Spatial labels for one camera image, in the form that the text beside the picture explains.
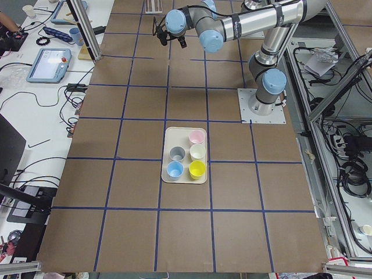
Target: gray cup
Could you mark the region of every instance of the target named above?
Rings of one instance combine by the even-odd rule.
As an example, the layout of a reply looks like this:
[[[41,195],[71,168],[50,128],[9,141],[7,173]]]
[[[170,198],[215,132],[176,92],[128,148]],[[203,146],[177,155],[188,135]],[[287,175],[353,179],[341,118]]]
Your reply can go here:
[[[72,37],[74,43],[76,43],[78,46],[81,47],[84,44],[83,37],[81,36],[79,28],[77,27],[71,28],[70,36]]]
[[[170,150],[169,156],[172,161],[182,162],[186,156],[186,151],[182,147],[176,146]]]

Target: white desk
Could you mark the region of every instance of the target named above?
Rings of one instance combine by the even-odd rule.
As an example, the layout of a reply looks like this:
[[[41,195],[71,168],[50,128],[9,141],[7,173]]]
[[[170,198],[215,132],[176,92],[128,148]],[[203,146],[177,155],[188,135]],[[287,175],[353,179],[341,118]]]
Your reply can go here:
[[[87,0],[88,2],[88,16],[93,22],[93,27],[106,26],[110,11],[114,0]],[[48,0],[38,0],[35,8],[54,10],[56,4],[50,4]],[[31,22],[43,22],[49,15],[47,12],[36,11],[45,15],[37,15],[35,19],[27,18],[22,26],[27,26]],[[49,21],[46,25],[51,28],[58,29],[62,32],[68,33],[72,25],[55,25]],[[36,44],[36,39],[40,36],[37,34],[43,26],[29,31],[29,36],[22,45],[20,51],[12,52],[6,57],[0,59],[0,66],[11,62],[23,62],[32,64],[39,49]],[[102,42],[103,34],[97,35],[99,43]],[[80,47],[77,45],[69,45],[58,39],[51,39],[51,43],[45,47],[48,48],[69,48],[71,49],[72,59],[65,77],[59,84],[32,84],[26,82],[26,75],[30,69],[28,66],[14,66],[4,68],[0,72],[0,87],[3,91],[0,94],[0,105],[8,97],[12,96],[18,91],[33,92],[37,95],[38,101],[42,105],[51,105],[57,101],[57,91],[67,83],[77,83],[83,75],[93,67],[92,61],[78,60],[77,55]],[[81,82],[89,84],[91,74],[88,74]],[[66,125],[61,123],[59,118],[59,111],[66,101],[63,94],[63,89],[60,90],[60,100],[58,105],[51,108],[39,107],[35,101],[35,97],[30,94],[19,94],[8,100],[0,113],[17,129],[17,131],[26,139],[26,149],[23,154],[22,161],[19,168],[22,169],[32,162],[49,157],[66,157],[70,148],[71,139],[67,138]],[[75,109],[71,104],[67,103],[63,109],[65,119],[74,116]],[[33,148],[33,146],[45,140],[50,140]],[[20,181],[29,180],[36,176],[57,176],[61,177],[65,160],[53,159],[40,162],[27,170],[20,176]],[[50,183],[37,182],[35,185],[42,187],[50,187]],[[10,209],[0,208],[0,235],[6,239],[12,230],[24,229],[24,224],[8,223],[6,218]]]
[[[92,27],[106,26],[109,20],[109,15],[110,15],[110,11],[114,3],[114,0],[105,0],[105,1],[86,0],[86,1],[88,3],[87,15],[89,19],[92,20],[92,23],[91,23]],[[35,8],[40,7],[41,9],[45,9],[45,7],[48,7],[48,10],[53,11],[56,6],[57,6],[56,3],[50,4],[48,0],[38,0],[34,7]],[[35,12],[38,13],[36,18],[30,19],[29,17],[27,17],[24,23],[22,24],[22,27],[29,25],[31,22],[43,22],[49,16],[48,12],[43,12],[40,10],[36,10]],[[57,29],[66,34],[69,33],[69,30],[71,28],[75,27],[74,25],[53,24],[49,20],[45,24],[47,27]],[[40,35],[38,34],[38,32],[43,27],[44,25],[41,25],[38,28],[28,31],[29,35],[27,39],[25,40],[24,44],[22,45],[20,51],[12,52],[10,55],[0,59],[0,66],[10,63],[10,62],[23,62],[23,63],[32,64],[34,59],[37,56],[39,49],[41,47],[44,47],[44,48],[69,48],[71,50],[72,60],[70,62],[70,65],[67,71],[87,72],[89,71],[90,68],[93,67],[94,64],[92,61],[77,59],[77,56],[81,49],[81,47],[78,45],[70,45],[56,38],[51,39],[51,43],[46,46],[37,45],[36,40],[40,38]],[[100,44],[103,39],[103,34],[97,35],[96,38],[97,38],[98,43]]]

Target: white tray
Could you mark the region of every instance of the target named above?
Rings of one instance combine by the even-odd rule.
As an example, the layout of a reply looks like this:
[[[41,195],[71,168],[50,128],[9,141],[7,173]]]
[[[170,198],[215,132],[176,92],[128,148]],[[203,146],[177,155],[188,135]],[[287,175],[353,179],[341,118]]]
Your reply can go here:
[[[204,140],[204,147],[207,150],[207,153],[203,160],[201,160],[206,167],[205,174],[198,180],[194,180],[191,178],[190,173],[188,171],[188,167],[191,164],[191,156],[190,156],[190,141],[188,139],[188,134],[191,131],[200,130],[203,131],[205,134]],[[175,147],[180,146],[185,149],[186,156],[185,159],[182,161],[182,165],[184,166],[184,173],[178,180],[171,180],[167,174],[167,166],[172,161],[169,157],[170,150]],[[179,128],[179,127],[169,127],[165,131],[165,141],[164,141],[164,154],[163,154],[163,164],[162,164],[162,180],[167,183],[186,183],[186,184],[203,184],[207,181],[208,177],[208,147],[207,147],[207,133],[202,128]]]

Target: person's arm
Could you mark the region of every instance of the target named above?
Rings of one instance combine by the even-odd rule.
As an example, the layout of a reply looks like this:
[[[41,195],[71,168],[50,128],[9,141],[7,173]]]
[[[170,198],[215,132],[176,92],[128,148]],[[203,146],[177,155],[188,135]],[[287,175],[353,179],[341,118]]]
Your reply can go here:
[[[17,24],[6,14],[0,12],[0,23],[4,25],[10,32],[19,31]]]

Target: paper cup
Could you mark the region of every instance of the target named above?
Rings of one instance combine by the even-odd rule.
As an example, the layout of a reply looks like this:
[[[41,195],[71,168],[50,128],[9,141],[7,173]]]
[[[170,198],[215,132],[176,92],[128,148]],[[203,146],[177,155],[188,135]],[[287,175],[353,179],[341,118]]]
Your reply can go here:
[[[78,46],[84,45],[83,37],[81,36],[80,30],[77,27],[70,29],[70,36],[72,37],[72,40],[75,44]]]
[[[370,225],[363,225],[358,228],[358,232],[366,236],[372,235],[372,227]]]
[[[167,166],[167,174],[170,179],[178,180],[184,172],[184,166],[178,161],[172,161]]]
[[[194,144],[190,147],[190,156],[193,161],[202,160],[205,157],[205,154],[206,150],[202,144]]]
[[[31,5],[23,6],[22,7],[22,10],[26,13],[26,15],[29,18],[34,19],[36,17],[36,14],[35,14],[35,11],[34,11],[34,7],[32,7]]]
[[[180,146],[172,148],[169,152],[169,157],[172,161],[182,162],[186,156],[186,151]]]
[[[191,162],[188,170],[190,172],[191,178],[194,180],[198,180],[205,174],[206,167],[202,161],[193,161]]]
[[[194,130],[188,135],[188,139],[190,140],[190,144],[202,144],[205,140],[205,134],[201,130]]]

